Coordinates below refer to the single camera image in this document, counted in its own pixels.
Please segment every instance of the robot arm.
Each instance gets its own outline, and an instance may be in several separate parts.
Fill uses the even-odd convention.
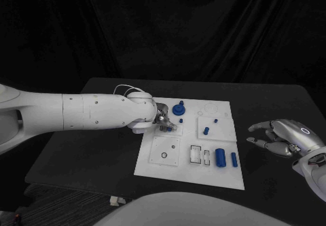
[[[45,94],[0,85],[0,154],[45,132],[128,126],[133,133],[142,133],[154,123],[162,122],[175,129],[167,112],[161,113],[145,92],[132,92],[126,97],[113,94]]]
[[[305,178],[307,184],[326,201],[326,145],[314,132],[298,122],[286,119],[260,122],[249,127],[249,132],[265,129],[270,142],[249,137],[246,141],[282,157],[299,154],[291,167]]]

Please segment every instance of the black tabletop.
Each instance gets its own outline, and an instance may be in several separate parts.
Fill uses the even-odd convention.
[[[158,192],[190,192],[227,200],[292,225],[312,225],[326,203],[291,169],[295,160],[276,157],[245,141],[263,137],[246,128],[260,121],[292,119],[318,134],[326,121],[307,91],[296,85],[262,85],[92,78],[80,93],[112,93],[118,84],[132,85],[154,97],[230,102],[245,190],[133,176],[142,135],[126,127],[56,132],[25,176],[28,183],[138,198]]]

